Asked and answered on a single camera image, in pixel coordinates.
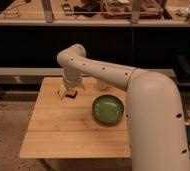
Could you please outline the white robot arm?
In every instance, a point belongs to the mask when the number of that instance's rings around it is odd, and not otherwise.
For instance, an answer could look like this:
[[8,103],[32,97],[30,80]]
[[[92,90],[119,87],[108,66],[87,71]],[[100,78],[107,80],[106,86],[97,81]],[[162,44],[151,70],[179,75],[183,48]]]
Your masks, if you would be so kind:
[[88,59],[80,44],[59,52],[57,62],[64,68],[61,94],[79,86],[83,73],[126,92],[132,171],[190,171],[181,96],[171,78]]

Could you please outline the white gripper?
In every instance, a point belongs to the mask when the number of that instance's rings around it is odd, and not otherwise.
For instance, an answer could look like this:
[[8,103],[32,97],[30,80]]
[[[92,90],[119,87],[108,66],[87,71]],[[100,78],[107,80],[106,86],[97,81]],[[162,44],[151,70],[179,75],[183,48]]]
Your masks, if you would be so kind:
[[68,78],[64,78],[62,85],[58,90],[58,95],[60,99],[63,99],[69,89],[74,89],[80,87],[82,85],[82,79],[69,80]]

